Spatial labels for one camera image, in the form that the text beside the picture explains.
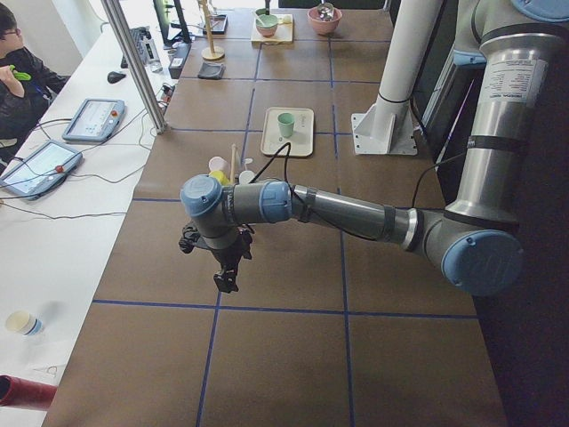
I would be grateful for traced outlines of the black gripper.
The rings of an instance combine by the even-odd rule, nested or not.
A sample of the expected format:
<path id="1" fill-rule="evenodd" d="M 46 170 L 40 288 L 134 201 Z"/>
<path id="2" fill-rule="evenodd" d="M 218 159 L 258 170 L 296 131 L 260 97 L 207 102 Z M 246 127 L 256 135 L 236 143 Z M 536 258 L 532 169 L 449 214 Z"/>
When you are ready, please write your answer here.
<path id="1" fill-rule="evenodd" d="M 227 248 L 213 249 L 212 254 L 220 264 L 220 270 L 213 275 L 220 292 L 237 292 L 236 275 L 242 259 L 251 260 L 252 233 L 238 229 L 236 240 Z"/>

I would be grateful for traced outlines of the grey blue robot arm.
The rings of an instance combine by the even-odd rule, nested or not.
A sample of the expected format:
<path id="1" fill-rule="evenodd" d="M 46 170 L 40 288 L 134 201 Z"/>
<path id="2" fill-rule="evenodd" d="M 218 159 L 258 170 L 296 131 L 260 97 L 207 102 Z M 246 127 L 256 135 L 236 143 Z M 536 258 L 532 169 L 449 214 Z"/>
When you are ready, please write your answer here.
<path id="1" fill-rule="evenodd" d="M 261 175 L 225 184 L 200 174 L 183 184 L 190 221 L 180 249 L 214 256 L 219 290 L 237 289 L 239 263 L 251 255 L 249 226 L 289 219 L 400 246 L 469 294 L 496 294 L 517 280 L 524 251 L 512 198 L 548 66 L 568 41 L 568 4 L 459 2 L 453 60 L 484 77 L 458 195 L 444 208 L 419 207 L 403 200 L 420 177 L 405 162 L 416 151 L 409 100 L 440 9 L 438 1 L 400 4 L 377 99 L 351 118 L 359 160 L 340 178 L 357 197 Z"/>

